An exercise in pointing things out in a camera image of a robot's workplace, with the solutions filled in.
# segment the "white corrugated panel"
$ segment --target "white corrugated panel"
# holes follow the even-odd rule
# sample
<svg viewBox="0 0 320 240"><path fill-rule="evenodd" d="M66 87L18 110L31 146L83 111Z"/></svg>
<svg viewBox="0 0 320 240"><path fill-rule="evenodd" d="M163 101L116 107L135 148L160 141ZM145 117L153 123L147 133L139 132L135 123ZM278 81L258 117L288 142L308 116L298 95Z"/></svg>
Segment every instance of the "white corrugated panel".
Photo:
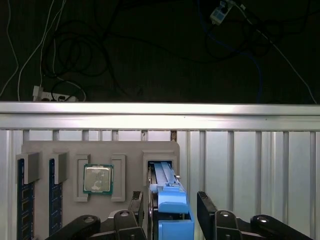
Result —
<svg viewBox="0 0 320 240"><path fill-rule="evenodd" d="M15 155L23 140L170 141L154 130L0 130L0 233L15 239ZM267 214L316 239L320 237L320 133L177 131L180 177L196 217L197 192L219 209L249 221ZM202 239L196 224L195 238Z"/></svg>

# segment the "ram module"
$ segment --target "ram module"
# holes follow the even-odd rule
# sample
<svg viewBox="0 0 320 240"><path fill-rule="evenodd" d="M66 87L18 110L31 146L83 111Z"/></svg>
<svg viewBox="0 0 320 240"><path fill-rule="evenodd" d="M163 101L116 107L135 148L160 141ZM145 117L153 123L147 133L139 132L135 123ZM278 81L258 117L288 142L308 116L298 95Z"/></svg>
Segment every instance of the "ram module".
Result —
<svg viewBox="0 0 320 240"><path fill-rule="evenodd" d="M34 183L24 184L25 160L17 161L17 240L34 237Z"/></svg>
<svg viewBox="0 0 320 240"><path fill-rule="evenodd" d="M62 228L62 184L55 184L55 160L49 160L49 236Z"/></svg>

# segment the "dark floor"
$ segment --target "dark floor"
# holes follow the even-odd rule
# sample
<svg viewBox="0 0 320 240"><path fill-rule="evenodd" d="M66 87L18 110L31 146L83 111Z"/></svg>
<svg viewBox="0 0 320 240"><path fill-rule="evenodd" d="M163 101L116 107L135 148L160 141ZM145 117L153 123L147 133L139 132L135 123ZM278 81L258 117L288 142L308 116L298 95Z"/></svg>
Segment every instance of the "dark floor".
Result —
<svg viewBox="0 0 320 240"><path fill-rule="evenodd" d="M10 0L12 19L10 36L20 66L39 44L51 0ZM52 16L61 6L56 0ZM95 25L93 0L67 0L61 22L82 20ZM117 1L98 0L97 18L107 26ZM246 0L244 5L259 18L283 20L302 16L307 1L292 0ZM320 1L313 0L311 10L320 8ZM15 61L6 35L8 22L7 1L0 1L0 89L15 69ZM243 17L234 8L228 19ZM291 61L299 74L310 85L313 95L320 102L320 14L309 17L305 31L300 35L285 37L277 45ZM289 30L299 29L293 25ZM191 0L153 4L121 11L111 31L133 36L163 46L179 56L195 60L210 60L204 47L205 33L199 23L196 4ZM238 45L243 37L239 24L222 23L214 30L217 39L231 46ZM119 89L112 90L109 73L99 77L87 77L66 73L63 78L86 86L89 101L148 101L148 102L207 102L207 103L256 103L259 90L259 75L254 63L246 56L237 56L219 63L201 64L181 59L154 46L110 36L105 41L114 75L129 96ZM225 55L227 50L210 42L211 49ZM263 92L260 103L311 104L312 100L302 81L293 72L283 57L272 48L262 58L257 58L263 76ZM93 56L93 67L104 67L99 54ZM17 100L18 75L10 82L2 101ZM45 77L44 90L50 92L57 80ZM40 84L40 51L28 63L21 75L20 97L31 101L33 86ZM77 89L61 84L55 92L73 94Z"/></svg>

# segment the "metal fence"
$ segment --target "metal fence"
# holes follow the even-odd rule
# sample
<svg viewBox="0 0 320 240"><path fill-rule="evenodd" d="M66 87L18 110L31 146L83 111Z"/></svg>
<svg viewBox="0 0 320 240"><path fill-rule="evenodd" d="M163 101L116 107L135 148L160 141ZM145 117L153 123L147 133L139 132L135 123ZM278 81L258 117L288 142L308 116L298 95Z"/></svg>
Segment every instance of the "metal fence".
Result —
<svg viewBox="0 0 320 240"><path fill-rule="evenodd" d="M267 214L320 238L320 107L0 103L0 233L16 238L23 141L177 141L180 176L249 221ZM199 226L195 239L202 239Z"/></svg>

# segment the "cpu chip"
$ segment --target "cpu chip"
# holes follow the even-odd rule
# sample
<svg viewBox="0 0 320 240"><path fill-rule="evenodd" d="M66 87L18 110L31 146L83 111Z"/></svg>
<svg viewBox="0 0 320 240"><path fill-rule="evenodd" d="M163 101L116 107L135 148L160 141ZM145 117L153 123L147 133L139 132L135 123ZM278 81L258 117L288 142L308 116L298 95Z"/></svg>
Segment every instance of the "cpu chip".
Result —
<svg viewBox="0 0 320 240"><path fill-rule="evenodd" d="M83 175L83 193L112 194L113 165L85 164Z"/></svg>

